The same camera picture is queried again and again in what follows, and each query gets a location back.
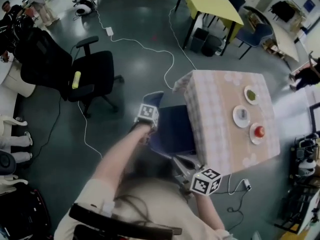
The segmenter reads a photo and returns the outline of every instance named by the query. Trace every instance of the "white plate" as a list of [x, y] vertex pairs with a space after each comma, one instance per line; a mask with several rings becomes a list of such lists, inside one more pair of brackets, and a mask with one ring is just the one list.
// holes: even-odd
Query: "white plate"
[[[239, 116], [237, 114], [238, 110], [246, 110], [247, 118], [245, 120], [239, 118]], [[246, 107], [244, 107], [242, 105], [238, 105], [233, 109], [232, 117], [233, 117], [233, 121], [235, 122], [235, 124], [237, 126], [239, 126], [240, 128], [246, 128], [250, 124], [250, 113], [249, 113], [248, 109], [246, 109]]]
[[[255, 100], [250, 100], [249, 97], [247, 96], [247, 91], [249, 90], [255, 93]], [[258, 105], [259, 103], [259, 95], [251, 85], [248, 85], [244, 88], [244, 97], [251, 105]]]
[[250, 130], [249, 130], [250, 140], [252, 141], [253, 144], [256, 144], [256, 145], [259, 145], [259, 144], [261, 144], [262, 142], [264, 142], [264, 139], [265, 139], [265, 137], [266, 137], [266, 135], [264, 135], [264, 137], [258, 138], [258, 137], [255, 135], [255, 129], [256, 129], [258, 126], [261, 126], [261, 124], [255, 122], [255, 123], [253, 123], [253, 124], [251, 125]]

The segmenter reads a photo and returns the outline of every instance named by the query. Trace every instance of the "beige shirt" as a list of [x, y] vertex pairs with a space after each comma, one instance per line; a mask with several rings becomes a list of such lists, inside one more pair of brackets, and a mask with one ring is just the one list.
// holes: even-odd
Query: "beige shirt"
[[[109, 207], [109, 204], [113, 203], [114, 197], [115, 191], [106, 182], [91, 179], [75, 203], [95, 205], [102, 211], [105, 204]], [[121, 185], [117, 197], [128, 199], [155, 224], [182, 228], [182, 235], [175, 235], [175, 240], [233, 239], [227, 231], [213, 230], [199, 219], [191, 211], [174, 183], [160, 179], [131, 180]], [[115, 199], [112, 217], [126, 222], [145, 221], [123, 198]], [[78, 224], [80, 223], [77, 220], [66, 214], [55, 231], [54, 240], [72, 240]]]

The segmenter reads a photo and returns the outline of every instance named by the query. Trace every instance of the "black trash can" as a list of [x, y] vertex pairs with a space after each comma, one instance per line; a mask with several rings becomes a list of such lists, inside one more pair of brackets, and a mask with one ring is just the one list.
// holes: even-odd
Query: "black trash can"
[[220, 38], [210, 34], [207, 37], [201, 52], [207, 57], [212, 57], [221, 46], [223, 46], [223, 41]]
[[192, 42], [191, 42], [191, 51], [198, 53], [201, 51], [201, 48], [204, 46], [207, 37], [209, 35], [209, 32], [206, 30], [203, 30], [201, 28], [197, 28], [194, 32]]

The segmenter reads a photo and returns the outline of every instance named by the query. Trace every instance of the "chair armrest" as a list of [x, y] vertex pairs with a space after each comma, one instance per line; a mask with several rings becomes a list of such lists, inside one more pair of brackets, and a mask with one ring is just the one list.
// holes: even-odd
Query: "chair armrest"
[[85, 86], [81, 86], [77, 89], [72, 89], [69, 94], [68, 100], [70, 102], [80, 101], [81, 99], [85, 98], [87, 95], [92, 94], [94, 90], [95, 90], [94, 84], [88, 84]]
[[80, 47], [83, 47], [85, 45], [90, 45], [90, 44], [93, 44], [95, 42], [98, 42], [99, 41], [99, 37], [98, 36], [91, 36], [91, 37], [88, 37], [84, 40], [81, 40], [80, 42], [78, 42], [76, 44], [76, 48], [80, 48]]

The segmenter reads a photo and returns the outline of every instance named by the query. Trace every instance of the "hair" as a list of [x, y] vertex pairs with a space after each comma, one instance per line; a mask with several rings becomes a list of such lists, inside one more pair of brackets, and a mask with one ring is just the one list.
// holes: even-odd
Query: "hair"
[[3, 8], [6, 4], [10, 4], [10, 2], [7, 0], [7, 1], [5, 1], [3, 4], [2, 4], [2, 7], [1, 8]]

